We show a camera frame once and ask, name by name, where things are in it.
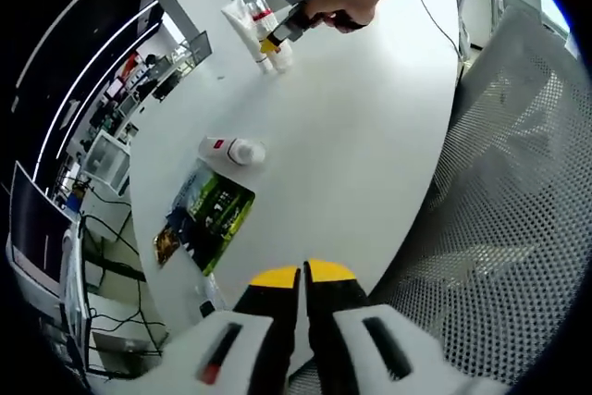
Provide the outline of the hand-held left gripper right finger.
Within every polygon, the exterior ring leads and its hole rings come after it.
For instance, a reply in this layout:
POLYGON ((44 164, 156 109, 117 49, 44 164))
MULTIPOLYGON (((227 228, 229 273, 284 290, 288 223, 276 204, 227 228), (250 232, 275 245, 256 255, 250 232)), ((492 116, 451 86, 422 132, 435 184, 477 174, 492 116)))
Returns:
POLYGON ((304 264, 309 344, 326 394, 505 394, 467 376, 438 341, 388 304, 370 303, 346 266, 304 264))

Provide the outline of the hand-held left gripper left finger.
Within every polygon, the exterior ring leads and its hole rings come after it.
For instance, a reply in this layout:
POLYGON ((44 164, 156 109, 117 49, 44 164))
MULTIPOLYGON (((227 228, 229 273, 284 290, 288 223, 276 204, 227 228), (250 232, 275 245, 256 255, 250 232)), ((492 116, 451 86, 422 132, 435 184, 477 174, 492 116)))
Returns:
POLYGON ((140 394, 281 394, 295 345, 301 269, 254 277, 234 308, 216 311, 166 348, 140 394))

